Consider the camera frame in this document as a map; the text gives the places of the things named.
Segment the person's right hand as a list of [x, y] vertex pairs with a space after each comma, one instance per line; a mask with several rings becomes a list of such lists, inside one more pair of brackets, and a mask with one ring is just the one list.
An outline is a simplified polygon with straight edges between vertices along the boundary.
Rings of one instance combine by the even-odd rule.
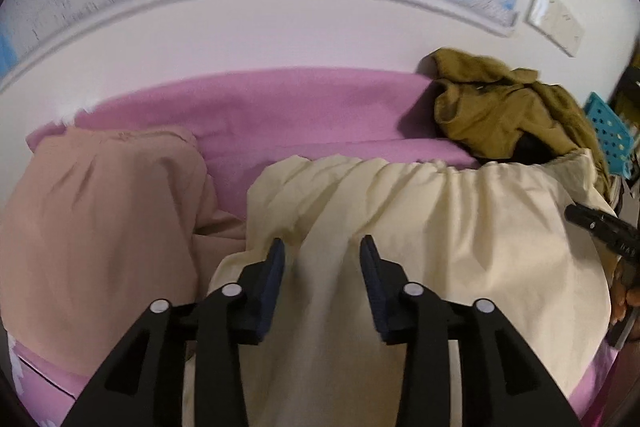
[[610, 288], [611, 317], [610, 324], [615, 325], [626, 317], [629, 308], [639, 308], [639, 286], [625, 284], [623, 275], [627, 268], [626, 262], [620, 259], [617, 262], [614, 279]]

